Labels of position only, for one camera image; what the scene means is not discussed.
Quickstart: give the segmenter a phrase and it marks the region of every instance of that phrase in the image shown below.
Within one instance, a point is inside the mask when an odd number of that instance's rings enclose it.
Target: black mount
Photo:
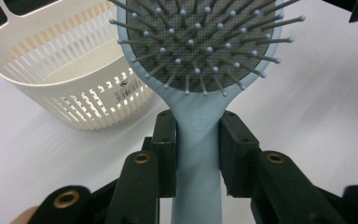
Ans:
[[[313,186],[293,161],[262,151],[242,120],[220,119],[220,170],[227,194],[252,198],[257,224],[358,224],[358,186],[342,197]],[[175,196],[176,122],[158,114],[153,137],[125,160],[119,179],[97,191],[68,186],[51,193],[29,223],[156,224],[159,198]]]

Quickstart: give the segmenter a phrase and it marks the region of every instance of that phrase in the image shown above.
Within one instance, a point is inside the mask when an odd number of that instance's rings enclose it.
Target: hairbrush bristle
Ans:
[[[278,13],[299,0],[275,4],[275,0],[127,0],[126,5],[111,0],[127,11],[125,27],[136,58],[154,77],[169,87],[184,91],[221,91],[237,84],[250,73],[265,77],[255,67],[260,61],[280,63],[264,55],[269,45],[292,43],[292,37],[271,39],[273,29],[298,21],[304,16],[282,21]]]

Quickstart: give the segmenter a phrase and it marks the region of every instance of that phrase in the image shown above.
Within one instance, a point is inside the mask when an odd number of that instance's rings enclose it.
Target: white plastic basket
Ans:
[[[153,92],[133,74],[106,0],[61,0],[24,16],[3,0],[0,76],[65,123],[95,130],[117,123]]]

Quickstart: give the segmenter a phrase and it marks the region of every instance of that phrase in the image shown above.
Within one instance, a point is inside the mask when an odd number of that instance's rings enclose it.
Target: basket holes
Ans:
[[[103,92],[104,92],[103,86],[98,86],[98,89],[100,90],[100,93],[103,93]]]
[[[115,81],[116,81],[116,84],[121,83],[121,82],[120,82],[120,79],[119,79],[118,77],[115,77]]]
[[[107,85],[108,90],[113,88],[112,82],[110,82],[110,81],[107,81],[106,85]]]

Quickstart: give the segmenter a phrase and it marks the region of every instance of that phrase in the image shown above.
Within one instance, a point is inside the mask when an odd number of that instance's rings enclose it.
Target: basket label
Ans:
[[[124,81],[120,83],[120,90],[115,92],[117,102],[120,103],[125,98],[132,95],[136,90],[141,87],[141,85],[141,80],[139,80],[138,78],[132,81],[129,81],[127,78],[124,79]]]

